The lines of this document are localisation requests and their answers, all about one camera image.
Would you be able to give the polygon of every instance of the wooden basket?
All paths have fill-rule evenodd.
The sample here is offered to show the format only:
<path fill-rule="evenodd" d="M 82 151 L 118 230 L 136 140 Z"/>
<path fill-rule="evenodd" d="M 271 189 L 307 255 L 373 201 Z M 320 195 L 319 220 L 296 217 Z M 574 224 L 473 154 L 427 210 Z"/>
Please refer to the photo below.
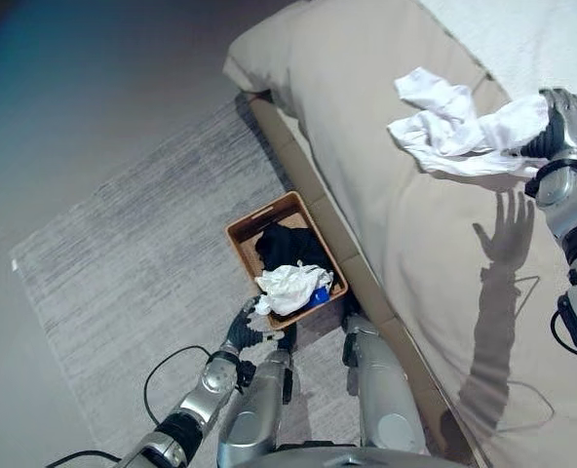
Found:
<path fill-rule="evenodd" d="M 269 314 L 267 317 L 269 318 L 271 328 L 279 330 L 295 323 L 299 319 L 303 319 L 307 315 L 310 315 L 323 306 L 331 303 L 333 300 L 338 299 L 347 292 L 348 287 L 347 281 L 345 280 L 340 268 L 338 268 L 338 264 L 329 251 L 329 247 L 321 235 L 321 232 L 319 232 L 315 221 L 313 221 L 308 210 L 306 210 L 306 206 L 299 194 L 294 191 L 287 193 L 259 210 L 256 210 L 254 213 L 242 217 L 238 221 L 235 221 L 226 227 L 226 234 L 228 235 L 235 251 L 237 251 L 239 258 L 248 271 L 252 281 L 256 276 L 260 276 L 263 270 L 262 261 L 260 261 L 255 248 L 256 241 L 260 239 L 262 232 L 272 222 L 277 222 L 283 226 L 291 228 L 310 228 L 326 251 L 334 270 L 335 280 L 333 287 L 329 292 L 329 301 L 316 305 L 310 309 L 299 310 L 287 315 L 286 317 L 274 313 Z"/>

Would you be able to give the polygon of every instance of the white towel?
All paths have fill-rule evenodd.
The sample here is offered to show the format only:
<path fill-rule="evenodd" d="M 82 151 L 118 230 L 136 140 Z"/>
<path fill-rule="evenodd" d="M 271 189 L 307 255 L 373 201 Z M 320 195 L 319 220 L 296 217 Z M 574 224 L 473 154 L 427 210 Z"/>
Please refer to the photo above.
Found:
<path fill-rule="evenodd" d="M 468 87 L 451 86 L 424 68 L 416 68 L 395 85 L 400 98 L 425 110 L 393 122 L 388 131 L 423 170 L 532 177 L 546 163 L 512 155 L 549 123 L 548 104 L 541 95 L 522 97 L 478 118 Z"/>
<path fill-rule="evenodd" d="M 255 305 L 255 312 L 267 315 L 272 310 L 288 315 L 299 310 L 310 300 L 314 290 L 326 287 L 329 291 L 333 273 L 317 265 L 282 265 L 273 271 L 263 271 L 255 281 L 266 292 Z"/>

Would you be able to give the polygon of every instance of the gray fabric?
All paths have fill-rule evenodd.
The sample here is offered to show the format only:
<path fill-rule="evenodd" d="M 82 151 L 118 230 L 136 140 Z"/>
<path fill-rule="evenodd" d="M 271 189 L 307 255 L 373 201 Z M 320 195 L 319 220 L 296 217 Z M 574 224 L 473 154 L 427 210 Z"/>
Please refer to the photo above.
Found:
<path fill-rule="evenodd" d="M 141 399 L 147 373 L 181 346 L 216 347 L 255 292 L 223 229 L 285 192 L 287 181 L 270 159 L 237 99 L 13 249 L 100 449 L 123 455 L 152 428 Z M 342 340 L 332 306 L 300 325 L 300 390 L 286 412 L 283 442 L 358 440 Z M 246 356 L 259 362 L 265 346 Z M 204 361 L 192 351 L 156 374 L 149 400 L 157 415 L 192 388 Z M 216 432 L 193 466 L 214 466 Z"/>

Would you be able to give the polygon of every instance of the blue item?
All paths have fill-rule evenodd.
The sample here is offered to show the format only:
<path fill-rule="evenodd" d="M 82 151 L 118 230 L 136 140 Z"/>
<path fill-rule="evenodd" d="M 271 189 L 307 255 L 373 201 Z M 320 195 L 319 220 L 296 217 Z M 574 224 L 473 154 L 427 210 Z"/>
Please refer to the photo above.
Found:
<path fill-rule="evenodd" d="M 327 292 L 327 288 L 323 286 L 322 288 L 318 288 L 312 292 L 310 296 L 310 300 L 306 305 L 303 306 L 304 309 L 311 309 L 316 305 L 323 304 L 324 302 L 329 301 L 329 292 Z"/>

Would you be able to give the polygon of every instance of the carpet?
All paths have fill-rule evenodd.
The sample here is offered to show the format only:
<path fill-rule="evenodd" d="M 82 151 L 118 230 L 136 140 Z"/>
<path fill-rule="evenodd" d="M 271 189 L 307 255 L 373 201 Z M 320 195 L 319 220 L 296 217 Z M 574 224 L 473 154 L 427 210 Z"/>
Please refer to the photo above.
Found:
<path fill-rule="evenodd" d="M 145 376 L 179 347 L 213 350 L 255 293 L 224 227 L 289 182 L 242 97 L 174 136 L 11 252 L 26 294 L 99 449 L 120 456 L 152 429 Z M 296 388 L 281 443 L 356 443 L 358 400 L 340 363 L 338 307 L 299 324 Z M 244 353 L 254 363 L 265 344 Z M 181 355 L 157 372 L 149 401 L 164 416 L 205 362 Z M 192 466 L 215 466 L 221 418 Z"/>

